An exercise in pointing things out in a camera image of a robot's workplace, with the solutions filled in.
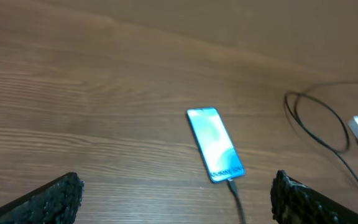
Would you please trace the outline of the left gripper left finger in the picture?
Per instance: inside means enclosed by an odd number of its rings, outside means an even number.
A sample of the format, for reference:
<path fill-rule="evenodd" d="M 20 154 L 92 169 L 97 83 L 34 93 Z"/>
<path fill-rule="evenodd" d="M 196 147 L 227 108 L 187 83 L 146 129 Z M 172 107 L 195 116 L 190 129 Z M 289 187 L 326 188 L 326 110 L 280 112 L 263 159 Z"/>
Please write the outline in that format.
<path fill-rule="evenodd" d="M 3 224 L 73 224 L 81 207 L 85 183 L 75 172 L 0 207 Z"/>

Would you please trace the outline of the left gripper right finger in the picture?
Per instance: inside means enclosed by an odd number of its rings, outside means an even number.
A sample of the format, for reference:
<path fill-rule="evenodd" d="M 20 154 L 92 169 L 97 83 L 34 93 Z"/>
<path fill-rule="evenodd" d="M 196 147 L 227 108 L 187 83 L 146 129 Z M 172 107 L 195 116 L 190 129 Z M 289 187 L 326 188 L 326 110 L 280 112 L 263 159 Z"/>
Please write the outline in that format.
<path fill-rule="evenodd" d="M 279 224 L 358 224 L 358 213 L 277 172 L 270 190 L 273 219 Z"/>

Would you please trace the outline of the Samsung Galaxy smartphone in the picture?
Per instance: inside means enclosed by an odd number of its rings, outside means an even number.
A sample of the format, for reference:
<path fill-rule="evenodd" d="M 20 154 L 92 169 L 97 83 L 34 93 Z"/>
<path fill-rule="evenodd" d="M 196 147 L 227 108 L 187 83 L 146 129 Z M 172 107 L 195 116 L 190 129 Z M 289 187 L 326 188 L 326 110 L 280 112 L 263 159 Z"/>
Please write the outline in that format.
<path fill-rule="evenodd" d="M 246 170 L 216 108 L 186 111 L 193 134 L 212 182 L 242 177 Z"/>

